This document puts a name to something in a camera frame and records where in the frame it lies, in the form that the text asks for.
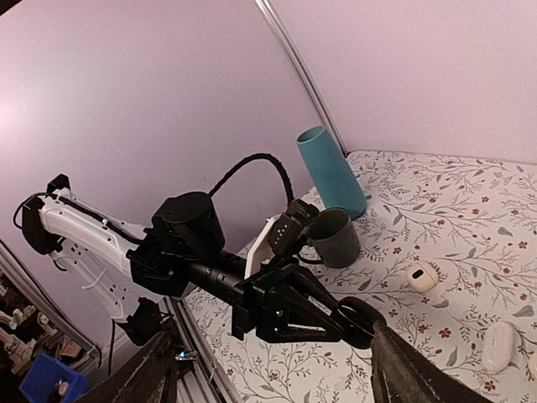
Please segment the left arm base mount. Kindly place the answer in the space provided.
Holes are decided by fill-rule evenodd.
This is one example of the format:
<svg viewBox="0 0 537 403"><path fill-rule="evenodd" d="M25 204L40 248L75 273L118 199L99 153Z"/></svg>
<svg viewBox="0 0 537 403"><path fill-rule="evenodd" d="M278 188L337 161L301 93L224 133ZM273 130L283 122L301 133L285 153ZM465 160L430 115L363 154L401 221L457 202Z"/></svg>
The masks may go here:
<svg viewBox="0 0 537 403"><path fill-rule="evenodd" d="M138 298L135 312L127 316L123 330L136 346L143 346L160 331L159 305L146 297Z"/></svg>

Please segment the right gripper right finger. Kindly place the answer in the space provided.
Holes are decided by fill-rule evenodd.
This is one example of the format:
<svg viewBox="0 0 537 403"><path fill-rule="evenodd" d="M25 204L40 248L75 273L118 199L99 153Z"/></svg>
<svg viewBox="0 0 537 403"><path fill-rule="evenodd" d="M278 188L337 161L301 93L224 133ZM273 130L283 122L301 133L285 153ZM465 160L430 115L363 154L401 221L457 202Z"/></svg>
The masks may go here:
<svg viewBox="0 0 537 403"><path fill-rule="evenodd" d="M385 323L374 323L372 390L376 402L487 402L443 373Z"/></svg>

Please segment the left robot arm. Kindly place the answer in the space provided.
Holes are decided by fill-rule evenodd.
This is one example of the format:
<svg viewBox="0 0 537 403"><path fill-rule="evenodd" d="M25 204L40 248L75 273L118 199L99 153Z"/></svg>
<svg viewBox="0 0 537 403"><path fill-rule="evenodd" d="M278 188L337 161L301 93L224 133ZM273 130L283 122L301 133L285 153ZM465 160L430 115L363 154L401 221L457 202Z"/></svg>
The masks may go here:
<svg viewBox="0 0 537 403"><path fill-rule="evenodd" d="M23 201L14 225L38 254L77 275L113 321L142 346L164 328L159 302L189 285L227 303L232 335L268 343L337 342L337 300L291 252L275 253L270 218L245 257L225 250L211 197L168 198L150 227L111 217L77 197L66 175Z"/></svg>

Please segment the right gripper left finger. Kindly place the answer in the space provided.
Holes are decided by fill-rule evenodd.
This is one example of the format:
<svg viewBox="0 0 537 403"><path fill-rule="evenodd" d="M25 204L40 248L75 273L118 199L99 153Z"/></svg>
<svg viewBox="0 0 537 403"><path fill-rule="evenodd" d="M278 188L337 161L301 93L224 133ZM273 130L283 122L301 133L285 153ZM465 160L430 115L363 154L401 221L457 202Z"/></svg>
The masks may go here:
<svg viewBox="0 0 537 403"><path fill-rule="evenodd" d="M178 378L172 339L167 332L159 332L79 402L176 402Z"/></svg>

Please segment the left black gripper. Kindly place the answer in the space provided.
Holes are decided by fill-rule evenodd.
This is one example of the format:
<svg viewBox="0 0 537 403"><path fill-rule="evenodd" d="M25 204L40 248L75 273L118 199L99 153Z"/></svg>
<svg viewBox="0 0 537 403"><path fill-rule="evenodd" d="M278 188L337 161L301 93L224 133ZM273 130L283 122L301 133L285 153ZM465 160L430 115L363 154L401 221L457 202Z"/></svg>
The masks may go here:
<svg viewBox="0 0 537 403"><path fill-rule="evenodd" d="M289 264L240 282L232 294L232 335L254 330L269 343L333 343L344 330L328 316L337 299L305 267Z"/></svg>

